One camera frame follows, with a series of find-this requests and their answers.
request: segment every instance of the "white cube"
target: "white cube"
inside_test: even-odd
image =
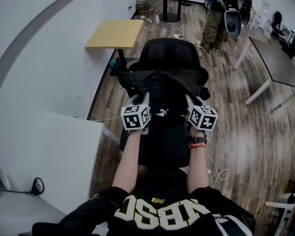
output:
[[[123,107],[121,118],[125,130],[143,129],[150,121],[149,106],[142,104]]]
[[[212,131],[217,118],[214,109],[193,105],[188,121],[198,130]]]

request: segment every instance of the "wristband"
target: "wristband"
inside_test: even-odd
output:
[[[197,148],[197,147],[204,147],[206,148],[206,144],[205,143],[197,143],[197,144],[191,144],[190,148]]]

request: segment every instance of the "sneaker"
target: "sneaker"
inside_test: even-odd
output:
[[[204,48],[203,46],[201,46],[201,41],[197,40],[197,41],[196,41],[196,45],[197,45],[197,47],[199,47],[199,48],[202,49],[203,51],[207,52],[207,49]]]

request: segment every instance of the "black watch strap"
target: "black watch strap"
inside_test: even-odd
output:
[[[191,138],[192,144],[198,144],[198,143],[205,143],[207,144],[207,137],[192,137]]]

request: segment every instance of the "wooden tabletop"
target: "wooden tabletop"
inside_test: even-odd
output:
[[[274,82],[295,87],[295,66],[281,49],[250,37]]]
[[[103,21],[85,45],[85,49],[132,49],[143,20]]]

